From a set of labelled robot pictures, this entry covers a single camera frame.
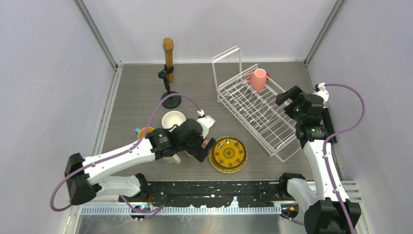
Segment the cream floral cup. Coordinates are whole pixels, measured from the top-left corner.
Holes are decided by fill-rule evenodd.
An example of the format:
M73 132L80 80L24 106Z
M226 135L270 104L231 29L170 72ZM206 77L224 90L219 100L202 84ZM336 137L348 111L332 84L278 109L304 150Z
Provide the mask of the cream floral cup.
M181 158L177 154L169 157L163 157L162 160L167 164L180 164L182 162Z

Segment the beige ceramic bowl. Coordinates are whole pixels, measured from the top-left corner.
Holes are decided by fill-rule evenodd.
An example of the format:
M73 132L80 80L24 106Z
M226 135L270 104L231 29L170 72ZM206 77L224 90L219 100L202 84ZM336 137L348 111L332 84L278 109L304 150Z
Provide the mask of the beige ceramic bowl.
M173 126L179 126L186 120L185 115L179 111L169 111L162 117L161 124L165 129L170 129Z

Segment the pink plastic cup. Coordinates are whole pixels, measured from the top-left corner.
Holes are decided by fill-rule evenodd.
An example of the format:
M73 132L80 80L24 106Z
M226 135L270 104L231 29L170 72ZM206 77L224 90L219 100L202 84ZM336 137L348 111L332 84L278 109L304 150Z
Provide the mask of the pink plastic cup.
M267 72L264 69L256 69L253 72L243 76L244 81L248 82L252 89L256 92L264 90L267 81Z

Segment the blue patterned bowl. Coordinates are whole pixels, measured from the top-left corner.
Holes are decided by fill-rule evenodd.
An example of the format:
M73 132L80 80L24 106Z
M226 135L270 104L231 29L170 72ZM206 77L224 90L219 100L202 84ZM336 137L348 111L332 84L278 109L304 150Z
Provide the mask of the blue patterned bowl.
M136 133L137 138L141 139L145 134L149 134L153 130L154 130L154 128L152 128L152 127L148 127L148 128L144 127L142 129L141 128L135 128L134 132Z

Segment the pink floral cup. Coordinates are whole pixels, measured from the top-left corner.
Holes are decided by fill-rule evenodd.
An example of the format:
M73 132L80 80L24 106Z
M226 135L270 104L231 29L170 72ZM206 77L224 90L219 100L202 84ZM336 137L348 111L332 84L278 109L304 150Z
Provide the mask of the pink floral cup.
M202 148L205 148L208 143L209 143L209 140L208 140L208 139L205 139L204 142L202 143L201 147L202 147ZM190 153L188 153L187 151L185 151L185 154L186 154L187 156L192 156L192 155L191 155Z

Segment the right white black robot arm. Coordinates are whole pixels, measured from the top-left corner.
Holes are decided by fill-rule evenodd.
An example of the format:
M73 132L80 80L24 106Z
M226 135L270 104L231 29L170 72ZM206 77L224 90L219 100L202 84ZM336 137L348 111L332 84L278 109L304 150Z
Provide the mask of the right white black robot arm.
M302 175L284 173L278 194L284 200L295 199L303 214L302 225L308 234L352 234L361 215L358 203L347 195L332 159L334 132L328 113L327 84L319 83L307 94L294 86L276 96L276 104L288 99L284 112L296 121L296 138L300 141L313 173L315 190Z

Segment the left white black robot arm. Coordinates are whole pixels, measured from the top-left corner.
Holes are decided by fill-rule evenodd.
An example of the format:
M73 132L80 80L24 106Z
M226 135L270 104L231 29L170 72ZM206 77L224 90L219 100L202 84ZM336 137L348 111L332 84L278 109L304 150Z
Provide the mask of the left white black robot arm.
M203 162L217 142L211 138L206 146L202 145L214 124L215 120L210 116L187 119L170 129L154 129L138 141L108 153L89 157L79 153L71 155L64 172L68 177L70 204L81 205L106 195L145 201L150 192L142 174L124 177L115 173L137 164L173 157L179 152L187 152Z

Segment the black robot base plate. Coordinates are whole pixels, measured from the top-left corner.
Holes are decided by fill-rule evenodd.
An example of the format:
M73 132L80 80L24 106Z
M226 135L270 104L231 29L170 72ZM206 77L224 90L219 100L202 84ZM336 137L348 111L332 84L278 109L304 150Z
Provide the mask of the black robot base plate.
M277 181L150 181L132 202L155 206L208 208L228 207L237 201L241 208L270 207L276 201L292 201Z

